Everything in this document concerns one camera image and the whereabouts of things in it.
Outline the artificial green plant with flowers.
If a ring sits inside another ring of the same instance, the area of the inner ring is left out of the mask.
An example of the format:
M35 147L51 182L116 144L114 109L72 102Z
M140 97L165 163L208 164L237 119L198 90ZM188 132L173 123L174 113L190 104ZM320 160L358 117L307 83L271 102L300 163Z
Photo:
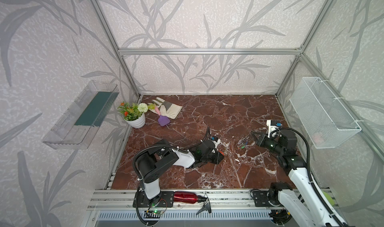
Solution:
M129 104L129 103L121 103L118 107L119 113L122 115L125 121L135 121L140 117L144 116L146 112L149 110L154 110L155 104Z

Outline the clear plastic wall tray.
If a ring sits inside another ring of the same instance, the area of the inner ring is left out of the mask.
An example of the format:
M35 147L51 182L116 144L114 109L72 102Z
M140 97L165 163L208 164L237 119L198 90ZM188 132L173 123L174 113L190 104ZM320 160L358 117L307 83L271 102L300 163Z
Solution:
M119 93L117 84L90 81L42 142L54 150L86 150Z

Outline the white ribbed plant pot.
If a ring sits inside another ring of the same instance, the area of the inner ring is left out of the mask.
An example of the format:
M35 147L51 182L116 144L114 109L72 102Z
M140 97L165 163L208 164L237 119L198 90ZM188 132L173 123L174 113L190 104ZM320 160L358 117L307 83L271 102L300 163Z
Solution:
M131 127L133 128L136 128L136 129L139 129L139 128L142 128L145 123L146 123L146 116L145 114L143 113L138 119L134 120L134 121L128 121L128 120L125 120Z

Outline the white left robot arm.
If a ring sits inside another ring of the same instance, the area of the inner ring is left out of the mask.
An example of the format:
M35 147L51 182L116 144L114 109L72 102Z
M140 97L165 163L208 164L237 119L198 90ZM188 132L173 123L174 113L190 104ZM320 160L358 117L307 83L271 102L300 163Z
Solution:
M161 140L136 154L133 169L147 199L153 200L160 196L159 178L172 166L196 169L209 163L218 165L224 159L218 150L220 143L221 140L213 136L191 148L181 149L172 146L167 140Z

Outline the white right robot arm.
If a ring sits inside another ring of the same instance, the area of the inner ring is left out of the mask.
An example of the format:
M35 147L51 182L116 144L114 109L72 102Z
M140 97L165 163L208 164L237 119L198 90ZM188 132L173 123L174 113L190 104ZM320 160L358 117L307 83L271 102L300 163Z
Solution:
M279 165L303 197L300 200L289 184L276 182L269 189L271 205L283 206L300 227L348 226L314 180L309 143L300 132L278 127L267 134L255 131L250 134L257 146L275 154Z

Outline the bunch of coloured keys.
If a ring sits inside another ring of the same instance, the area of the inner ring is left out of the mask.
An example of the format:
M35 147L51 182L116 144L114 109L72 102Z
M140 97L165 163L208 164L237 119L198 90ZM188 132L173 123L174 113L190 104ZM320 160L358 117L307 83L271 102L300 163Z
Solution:
M246 140L246 139L240 140L238 142L239 149L244 149L248 145L248 142L249 142L249 140Z

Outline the beige and grey garden glove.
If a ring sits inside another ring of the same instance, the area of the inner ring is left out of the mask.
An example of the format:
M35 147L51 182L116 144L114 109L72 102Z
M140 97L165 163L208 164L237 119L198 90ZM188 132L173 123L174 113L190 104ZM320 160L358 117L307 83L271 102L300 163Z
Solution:
M182 110L182 106L168 102L160 97L156 97L150 104L158 107L162 116L166 116L172 120L174 120Z

